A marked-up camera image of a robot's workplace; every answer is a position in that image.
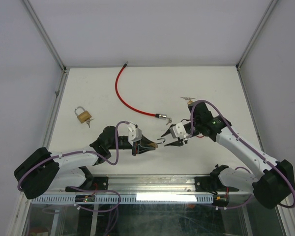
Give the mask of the small brass padlock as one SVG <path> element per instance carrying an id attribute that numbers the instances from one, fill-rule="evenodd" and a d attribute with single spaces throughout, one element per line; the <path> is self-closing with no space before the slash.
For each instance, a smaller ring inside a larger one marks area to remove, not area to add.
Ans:
<path id="1" fill-rule="evenodd" d="M 181 97 L 183 100 L 186 101 L 187 105 L 190 105 L 194 102 L 194 99 L 193 97 Z"/>

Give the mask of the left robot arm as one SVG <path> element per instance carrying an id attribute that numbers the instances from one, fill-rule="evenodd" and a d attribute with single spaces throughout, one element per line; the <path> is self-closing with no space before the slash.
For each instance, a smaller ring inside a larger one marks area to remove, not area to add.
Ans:
<path id="1" fill-rule="evenodd" d="M 46 147 L 38 148 L 14 171 L 18 190 L 30 200 L 52 190 L 88 191 L 93 189 L 93 175 L 88 167 L 102 163 L 116 165 L 117 159 L 109 160 L 112 150 L 130 150 L 136 156 L 158 148 L 137 125 L 126 125 L 126 136 L 120 136 L 116 127 L 107 126 L 89 146 L 71 152 L 52 153 Z"/>

